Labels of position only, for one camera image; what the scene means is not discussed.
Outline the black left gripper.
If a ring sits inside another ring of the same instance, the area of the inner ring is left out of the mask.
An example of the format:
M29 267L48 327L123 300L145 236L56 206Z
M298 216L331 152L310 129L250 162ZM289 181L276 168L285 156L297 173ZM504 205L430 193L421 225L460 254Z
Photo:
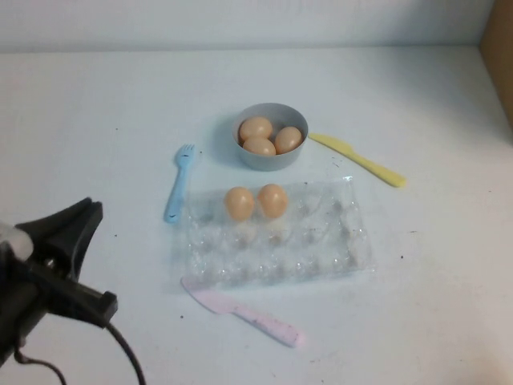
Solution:
M34 246L61 249L69 273L59 260L46 255L23 261L11 245L1 243L1 356L9 357L21 341L65 293L77 289L83 261L103 219L103 205L84 198L72 206L35 221L17 224Z

